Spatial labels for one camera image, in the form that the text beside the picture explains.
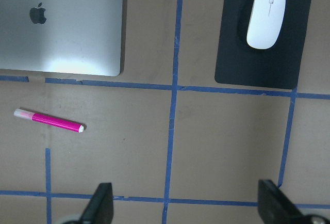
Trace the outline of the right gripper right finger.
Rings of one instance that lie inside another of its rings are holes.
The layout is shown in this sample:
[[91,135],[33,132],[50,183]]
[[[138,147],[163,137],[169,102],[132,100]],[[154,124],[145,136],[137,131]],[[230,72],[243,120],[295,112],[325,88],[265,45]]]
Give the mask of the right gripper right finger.
[[271,180],[258,181],[258,214],[263,223],[312,223]]

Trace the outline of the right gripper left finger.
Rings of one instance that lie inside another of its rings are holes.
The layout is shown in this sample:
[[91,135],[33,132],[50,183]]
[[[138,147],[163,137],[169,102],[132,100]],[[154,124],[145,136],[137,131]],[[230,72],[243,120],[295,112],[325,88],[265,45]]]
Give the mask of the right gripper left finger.
[[77,223],[112,223],[114,216],[111,183],[101,183]]

